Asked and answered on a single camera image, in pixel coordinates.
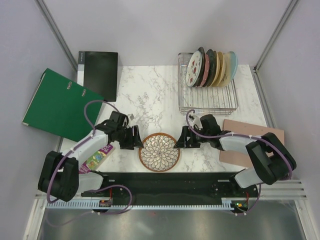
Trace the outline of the brown floral pattern plate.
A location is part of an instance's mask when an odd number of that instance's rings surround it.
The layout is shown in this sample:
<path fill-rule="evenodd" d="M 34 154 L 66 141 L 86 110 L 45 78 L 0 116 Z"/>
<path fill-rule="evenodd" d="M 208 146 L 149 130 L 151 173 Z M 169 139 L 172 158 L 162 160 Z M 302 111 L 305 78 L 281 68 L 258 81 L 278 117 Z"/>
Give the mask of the brown floral pattern plate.
<path fill-rule="evenodd" d="M 152 172 L 171 170 L 180 159 L 180 149 L 174 148 L 176 139 L 163 132 L 150 134 L 143 141 L 143 148 L 138 150 L 142 165 Z"/>

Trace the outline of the wire dish rack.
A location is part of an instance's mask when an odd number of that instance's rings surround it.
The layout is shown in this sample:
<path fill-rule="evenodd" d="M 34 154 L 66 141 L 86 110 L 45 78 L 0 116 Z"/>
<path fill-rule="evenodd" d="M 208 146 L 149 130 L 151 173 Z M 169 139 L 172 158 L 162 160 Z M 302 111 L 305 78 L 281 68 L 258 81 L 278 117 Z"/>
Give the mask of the wire dish rack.
<path fill-rule="evenodd" d="M 225 87 L 188 87 L 186 84 L 187 68 L 191 52 L 178 54 L 178 108 L 185 114 L 194 109 L 197 115 L 230 115 L 239 106 L 235 81 Z"/>

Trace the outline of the white strawberry pattern plate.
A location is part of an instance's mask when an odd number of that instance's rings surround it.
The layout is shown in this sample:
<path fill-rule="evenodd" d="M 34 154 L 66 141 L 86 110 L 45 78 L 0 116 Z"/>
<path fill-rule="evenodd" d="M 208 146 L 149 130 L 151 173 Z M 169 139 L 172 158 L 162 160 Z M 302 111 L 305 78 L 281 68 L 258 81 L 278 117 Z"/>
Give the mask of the white strawberry pattern plate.
<path fill-rule="evenodd" d="M 199 50 L 197 50 L 192 54 L 187 67 L 186 85 L 188 87 L 193 87 L 197 83 L 202 68 L 202 64 L 203 55 Z"/>

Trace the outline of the pink polka dot plate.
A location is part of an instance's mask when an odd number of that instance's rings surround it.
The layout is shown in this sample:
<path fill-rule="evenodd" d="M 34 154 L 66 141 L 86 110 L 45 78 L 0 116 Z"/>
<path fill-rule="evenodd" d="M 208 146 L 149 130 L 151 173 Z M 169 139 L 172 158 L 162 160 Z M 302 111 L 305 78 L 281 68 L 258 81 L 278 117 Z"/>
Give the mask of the pink polka dot plate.
<path fill-rule="evenodd" d="M 200 86 L 203 87 L 207 81 L 208 75 L 209 75 L 209 70 L 210 70 L 210 58 L 208 54 L 205 54 L 205 65 L 204 65 L 204 73 L 203 73 L 203 78 L 200 83 Z"/>

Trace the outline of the black rimmed beige plate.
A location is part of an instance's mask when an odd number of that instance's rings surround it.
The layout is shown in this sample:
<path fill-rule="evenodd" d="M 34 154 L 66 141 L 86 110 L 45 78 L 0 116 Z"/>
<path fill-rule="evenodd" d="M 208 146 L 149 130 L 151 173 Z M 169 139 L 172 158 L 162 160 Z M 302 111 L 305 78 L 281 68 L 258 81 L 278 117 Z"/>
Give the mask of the black rimmed beige plate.
<path fill-rule="evenodd" d="M 199 87 L 202 80 L 203 80 L 203 76 L 204 76 L 204 72 L 205 72 L 205 64 L 206 64 L 206 54 L 204 51 L 204 48 L 201 46 L 198 48 L 198 51 L 201 53 L 201 66 L 200 66 L 200 71 L 199 71 L 199 76 L 197 78 L 196 81 L 196 87 Z"/>

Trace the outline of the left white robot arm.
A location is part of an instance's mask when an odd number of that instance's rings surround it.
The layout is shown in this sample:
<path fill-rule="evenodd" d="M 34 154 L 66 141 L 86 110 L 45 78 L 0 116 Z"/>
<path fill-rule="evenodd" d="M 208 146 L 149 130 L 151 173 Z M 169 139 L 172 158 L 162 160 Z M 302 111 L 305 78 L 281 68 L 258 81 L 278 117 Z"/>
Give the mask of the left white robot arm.
<path fill-rule="evenodd" d="M 109 119 L 96 125 L 86 137 L 64 152 L 50 151 L 44 160 L 37 188 L 48 197 L 65 202 L 76 194 L 93 191 L 106 196 L 110 185 L 104 174 L 96 171 L 79 173 L 81 166 L 95 152 L 106 145 L 118 142 L 122 150 L 143 148 L 137 125 L 129 126 L 129 117 L 113 111 Z"/>

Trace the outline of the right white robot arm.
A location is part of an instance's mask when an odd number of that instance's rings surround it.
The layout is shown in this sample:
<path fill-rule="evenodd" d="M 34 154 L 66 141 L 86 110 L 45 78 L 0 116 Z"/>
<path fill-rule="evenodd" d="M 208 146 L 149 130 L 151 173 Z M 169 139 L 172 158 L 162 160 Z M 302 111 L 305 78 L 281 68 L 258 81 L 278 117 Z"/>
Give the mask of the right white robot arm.
<path fill-rule="evenodd" d="M 186 123 L 174 145 L 176 149 L 194 149 L 202 143 L 209 143 L 220 151 L 249 156 L 252 167 L 230 178 L 229 191 L 235 197 L 242 196 L 251 186 L 273 185 L 277 181 L 289 180 L 297 167 L 295 159 L 272 132 L 254 136 L 221 130 L 212 114 L 198 117 L 194 110 L 186 114 Z"/>

